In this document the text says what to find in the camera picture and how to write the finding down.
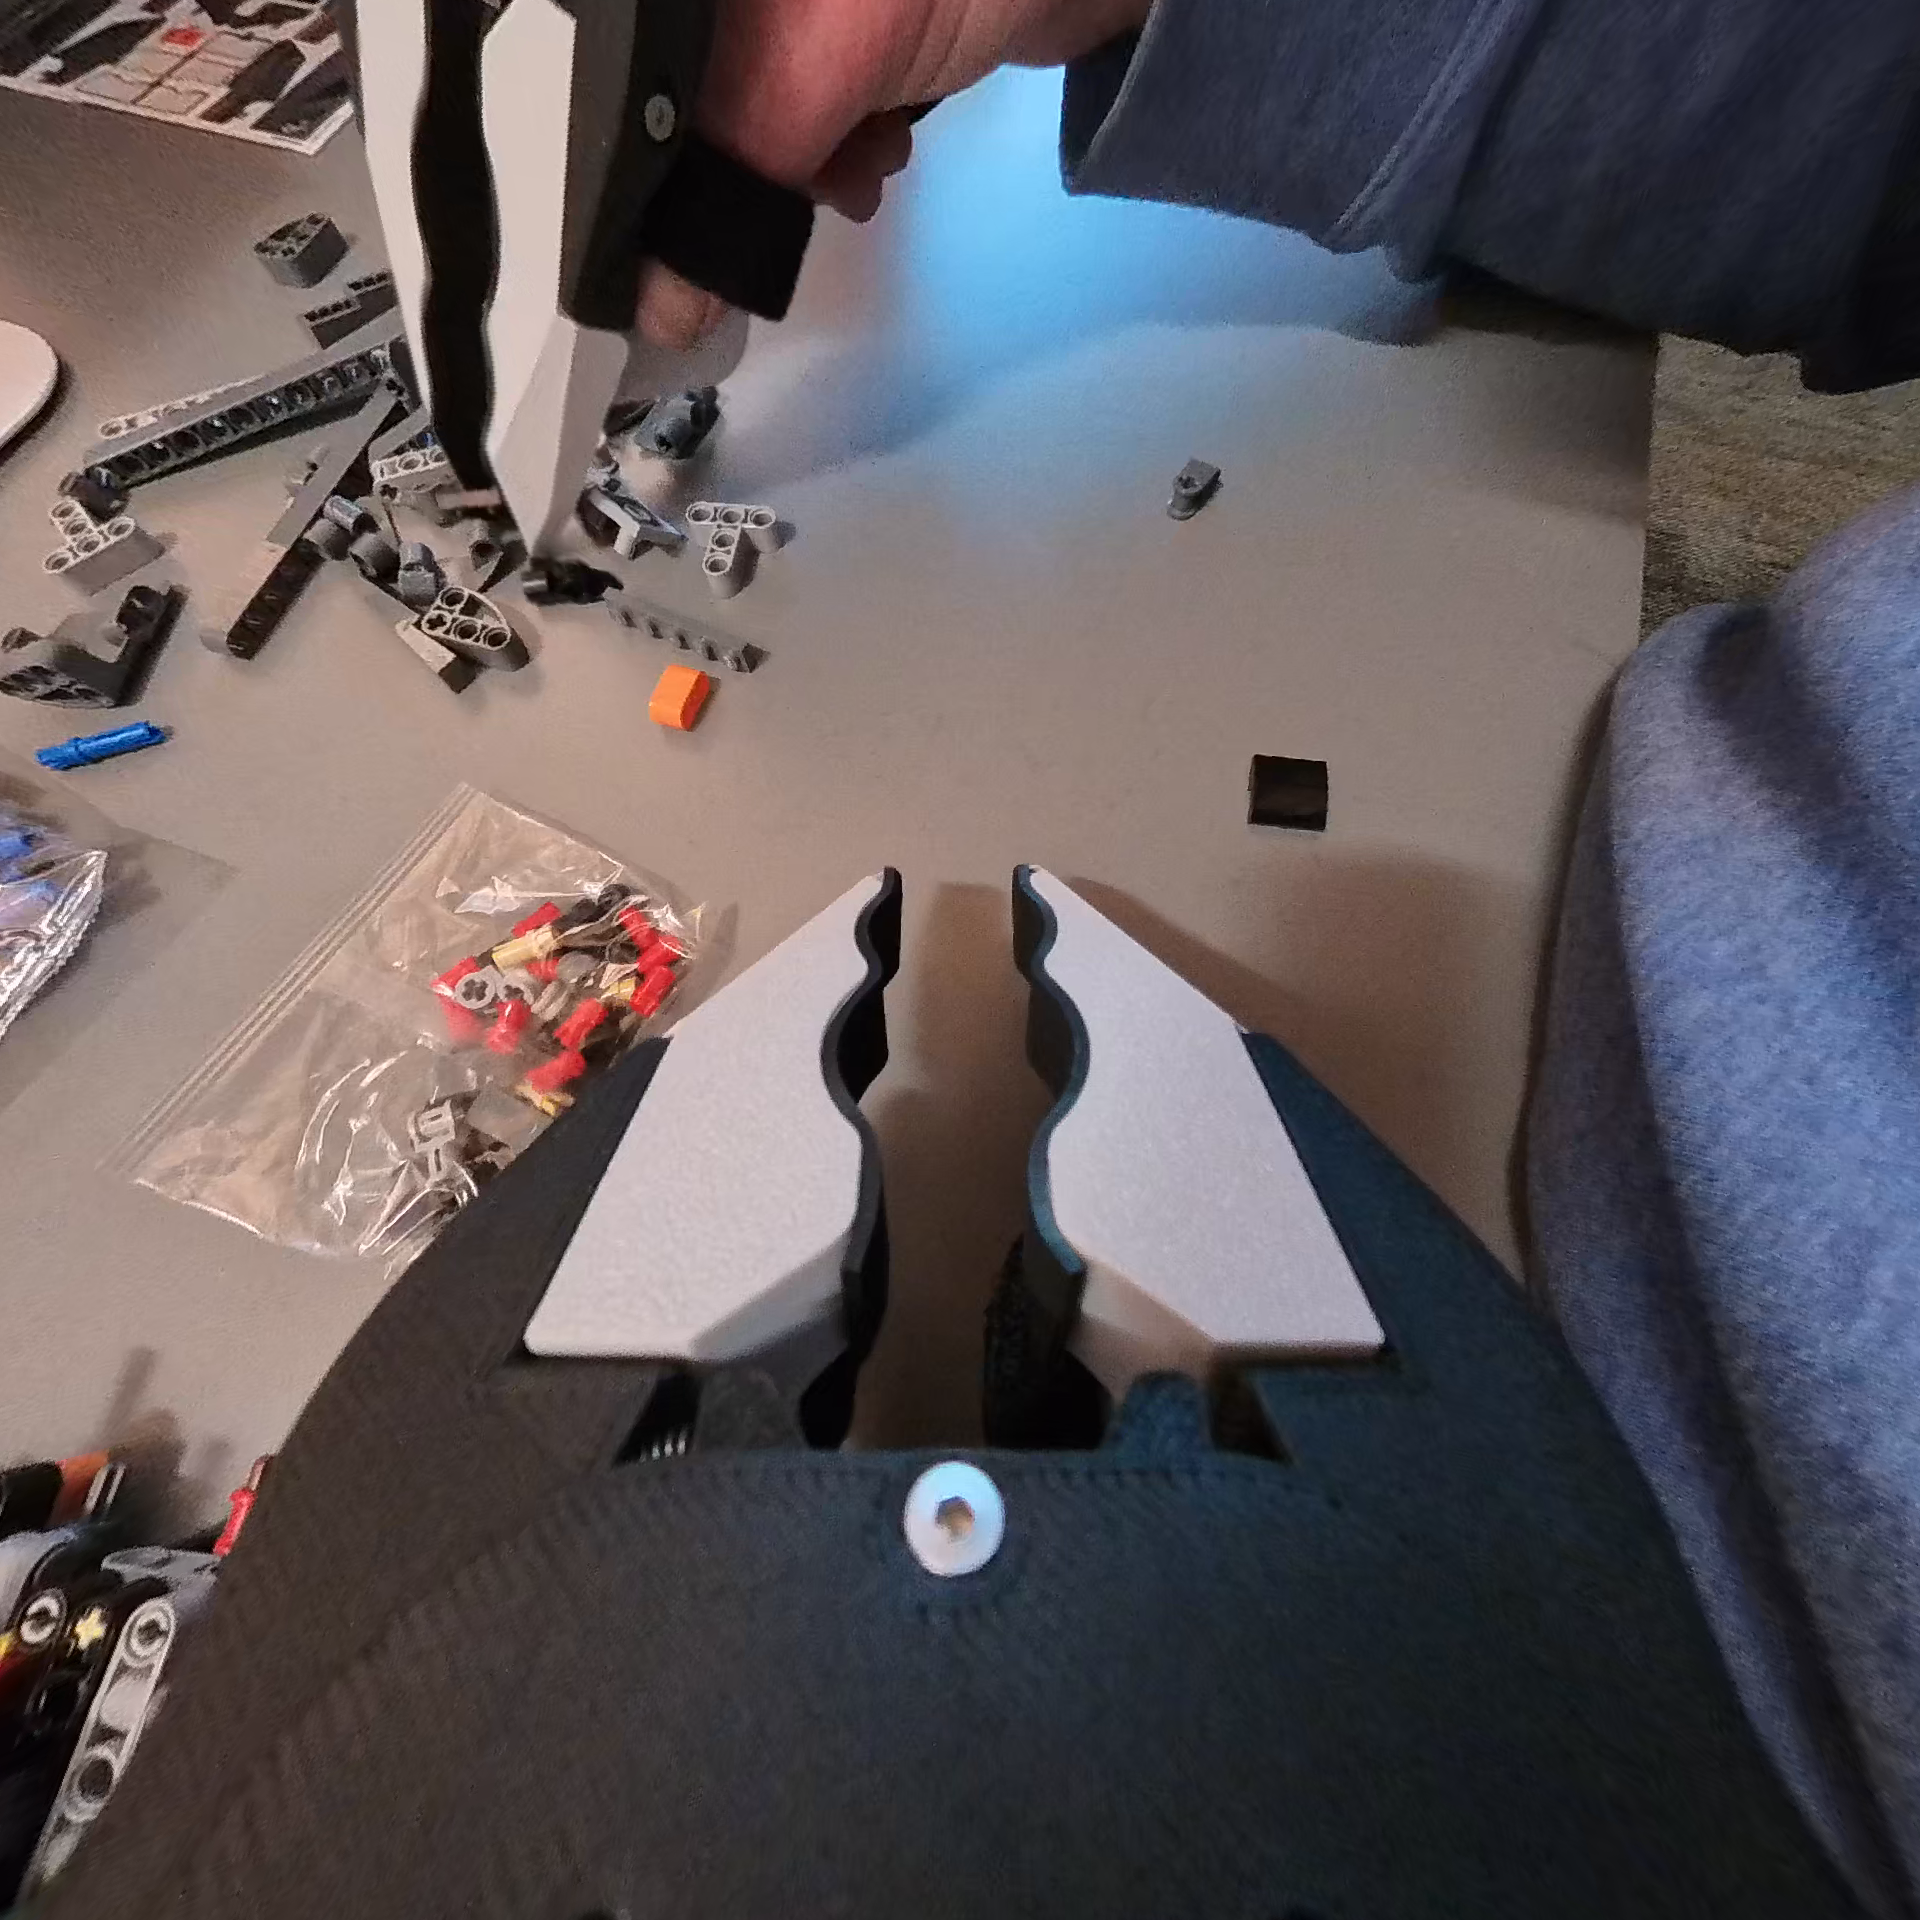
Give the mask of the light grey T-shaped lego liftarm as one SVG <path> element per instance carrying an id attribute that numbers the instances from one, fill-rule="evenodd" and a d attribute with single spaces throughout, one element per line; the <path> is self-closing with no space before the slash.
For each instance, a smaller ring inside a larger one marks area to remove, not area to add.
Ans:
<path id="1" fill-rule="evenodd" d="M 740 593 L 758 559 L 775 556 L 795 532 L 775 506 L 749 501 L 695 497 L 684 521 L 700 544 L 705 583 L 723 599 Z"/>

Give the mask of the pile of grey lego pieces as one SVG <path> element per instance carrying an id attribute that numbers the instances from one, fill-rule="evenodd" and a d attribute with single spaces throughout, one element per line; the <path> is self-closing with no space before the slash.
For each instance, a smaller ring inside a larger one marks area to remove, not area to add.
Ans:
<path id="1" fill-rule="evenodd" d="M 55 521 L 77 532 L 81 514 L 122 509 L 137 489 L 198 468 L 299 426 L 341 421 L 309 456 L 260 540 L 260 557 L 201 637 L 213 653 L 249 661 L 276 633 L 313 574 L 348 565 L 387 593 L 405 618 L 397 637 L 450 689 L 485 666 L 518 669 L 530 653 L 503 607 L 452 583 L 427 544 L 407 544 L 381 517 L 405 490 L 422 490 L 450 517 L 497 518 L 489 490 L 455 486 L 443 447 L 415 402 L 412 358 L 396 318 L 371 320 L 285 368 L 170 399 L 103 425 L 97 446 L 61 481 Z"/>

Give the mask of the plastic bag of red pins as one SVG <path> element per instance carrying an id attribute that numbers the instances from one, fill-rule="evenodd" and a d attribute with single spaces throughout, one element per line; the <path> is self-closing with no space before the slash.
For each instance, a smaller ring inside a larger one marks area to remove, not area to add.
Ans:
<path id="1" fill-rule="evenodd" d="M 401 1272 L 700 974 L 701 904 L 459 784 L 135 1128 L 135 1186 Z"/>

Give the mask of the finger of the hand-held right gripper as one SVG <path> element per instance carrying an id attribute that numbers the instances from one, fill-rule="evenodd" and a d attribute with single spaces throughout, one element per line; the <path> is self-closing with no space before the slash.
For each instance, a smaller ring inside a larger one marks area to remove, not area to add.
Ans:
<path id="1" fill-rule="evenodd" d="M 497 200 L 482 132 L 475 1 L 355 4 L 355 105 L 415 384 L 466 489 L 497 484 L 485 318 Z"/>
<path id="2" fill-rule="evenodd" d="M 478 40 L 491 256 L 457 344 L 457 468 L 558 553 L 634 344 L 634 297 L 596 308 L 591 238 L 628 120 L 635 4 L 516 1 Z"/>

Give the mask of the person's right hand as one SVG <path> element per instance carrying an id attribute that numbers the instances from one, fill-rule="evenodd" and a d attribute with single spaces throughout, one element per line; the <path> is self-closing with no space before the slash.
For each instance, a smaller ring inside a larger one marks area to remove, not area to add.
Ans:
<path id="1" fill-rule="evenodd" d="M 1147 1 L 724 1 L 698 129 L 753 173 L 865 223 L 914 145 L 914 109 L 1007 63 L 1057 66 L 1141 31 Z"/>

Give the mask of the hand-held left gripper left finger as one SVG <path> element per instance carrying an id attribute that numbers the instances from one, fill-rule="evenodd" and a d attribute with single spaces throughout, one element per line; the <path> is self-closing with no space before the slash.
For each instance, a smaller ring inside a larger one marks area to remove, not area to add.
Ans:
<path id="1" fill-rule="evenodd" d="M 903 882 L 861 877 L 678 1020 L 535 1308 L 542 1360 L 773 1377 L 815 1449 L 849 1439 L 886 1304 L 881 1148 L 861 1097 Z"/>

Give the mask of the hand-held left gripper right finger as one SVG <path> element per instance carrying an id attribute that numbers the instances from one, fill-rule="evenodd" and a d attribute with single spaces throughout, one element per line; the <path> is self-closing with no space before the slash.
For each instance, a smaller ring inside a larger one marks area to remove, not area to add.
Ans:
<path id="1" fill-rule="evenodd" d="M 996 1449 L 1078 1449 L 1133 1385 L 1370 1361 L 1385 1329 L 1252 1036 L 1043 865 L 1013 874 L 1026 1060 L 1047 1108 L 987 1313 Z"/>

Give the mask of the partly built lego vehicle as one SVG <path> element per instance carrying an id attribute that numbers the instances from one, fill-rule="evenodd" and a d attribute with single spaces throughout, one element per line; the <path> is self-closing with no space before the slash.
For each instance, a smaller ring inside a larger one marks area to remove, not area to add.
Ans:
<path id="1" fill-rule="evenodd" d="M 3 1473 L 3 1906 L 49 1890 L 109 1806 L 217 1593 L 275 1456 L 226 1519 L 135 1542 L 106 1452 Z"/>

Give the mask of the person's right forearm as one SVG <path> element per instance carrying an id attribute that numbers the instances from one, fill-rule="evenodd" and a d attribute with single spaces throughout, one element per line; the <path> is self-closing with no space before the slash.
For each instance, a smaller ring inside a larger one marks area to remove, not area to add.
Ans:
<path id="1" fill-rule="evenodd" d="M 1182 1 L 1067 63 L 1073 191 L 1916 377 L 1916 1 Z"/>

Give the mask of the grey block with pin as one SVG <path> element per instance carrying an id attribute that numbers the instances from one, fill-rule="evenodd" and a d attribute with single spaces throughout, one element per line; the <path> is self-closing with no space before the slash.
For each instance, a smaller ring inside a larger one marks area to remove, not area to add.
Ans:
<path id="1" fill-rule="evenodd" d="M 14 625 L 3 637 L 3 693 L 22 704 L 126 706 L 183 606 L 179 585 L 133 583 L 89 599 L 49 633 Z"/>

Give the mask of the dark grey lego plate strip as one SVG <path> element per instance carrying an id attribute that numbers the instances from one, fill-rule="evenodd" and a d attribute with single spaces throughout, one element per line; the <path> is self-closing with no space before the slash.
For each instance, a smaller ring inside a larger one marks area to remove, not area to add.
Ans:
<path id="1" fill-rule="evenodd" d="M 769 658 L 758 642 L 721 631 L 709 618 L 663 607 L 635 591 L 611 591 L 604 599 L 604 613 L 625 633 L 645 637 L 692 662 L 701 662 L 705 669 L 749 677 L 758 672 Z"/>

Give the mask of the plastic bag of blue pins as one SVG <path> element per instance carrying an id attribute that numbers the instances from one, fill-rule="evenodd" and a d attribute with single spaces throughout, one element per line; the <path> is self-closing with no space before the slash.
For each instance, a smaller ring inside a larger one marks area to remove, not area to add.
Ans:
<path id="1" fill-rule="evenodd" d="M 234 882 L 198 847 L 119 823 L 49 775 L 3 775 L 5 1097 L 28 1084 Z"/>

